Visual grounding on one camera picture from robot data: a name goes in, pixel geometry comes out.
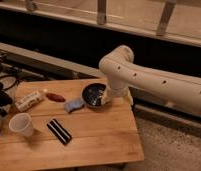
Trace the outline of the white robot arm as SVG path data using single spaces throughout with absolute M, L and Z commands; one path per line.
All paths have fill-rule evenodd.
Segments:
M 169 106 L 201 116 L 201 78 L 135 65 L 131 48 L 121 45 L 105 55 L 99 69 L 107 77 L 105 99 L 128 97 L 129 86 L 165 99 Z

